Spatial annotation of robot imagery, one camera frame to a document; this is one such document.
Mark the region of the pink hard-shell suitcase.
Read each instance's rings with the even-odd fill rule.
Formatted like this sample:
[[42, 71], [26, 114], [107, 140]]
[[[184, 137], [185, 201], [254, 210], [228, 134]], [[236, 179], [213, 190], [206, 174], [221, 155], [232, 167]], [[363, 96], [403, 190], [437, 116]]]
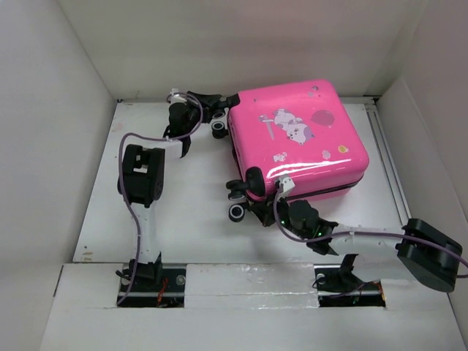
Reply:
[[277, 179], [295, 188], [287, 200], [348, 192], [364, 176], [369, 155], [333, 84], [325, 79], [239, 91], [226, 98], [226, 122], [214, 121], [216, 139], [229, 136], [240, 178], [228, 181], [230, 219], [253, 203], [273, 200]]

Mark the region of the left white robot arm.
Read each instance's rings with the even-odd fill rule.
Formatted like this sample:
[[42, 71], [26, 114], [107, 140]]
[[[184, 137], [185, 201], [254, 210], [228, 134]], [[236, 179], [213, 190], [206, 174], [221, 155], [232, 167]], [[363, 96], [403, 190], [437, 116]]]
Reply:
[[135, 137], [155, 143], [179, 143], [181, 157], [190, 149], [191, 136], [215, 118], [224, 115], [226, 100], [220, 94], [198, 94], [193, 91], [172, 91], [169, 103], [168, 125], [161, 137], [146, 137], [128, 132], [118, 146], [117, 190], [136, 226], [135, 257], [128, 267], [117, 275], [132, 284], [142, 284], [147, 290], [155, 290], [163, 280], [161, 254], [154, 250], [155, 229], [148, 213], [162, 195], [165, 179], [166, 149], [146, 148], [128, 143]]

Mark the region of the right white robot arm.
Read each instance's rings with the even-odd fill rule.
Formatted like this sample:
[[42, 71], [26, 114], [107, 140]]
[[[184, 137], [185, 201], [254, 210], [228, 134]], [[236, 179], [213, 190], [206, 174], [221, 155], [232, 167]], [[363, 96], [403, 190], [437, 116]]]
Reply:
[[348, 288], [381, 279], [420, 282], [443, 293], [455, 290], [462, 246], [422, 219], [401, 228], [350, 227], [320, 217], [306, 200], [266, 200], [250, 206], [266, 227], [275, 224], [290, 240], [313, 252], [343, 256], [338, 279]]

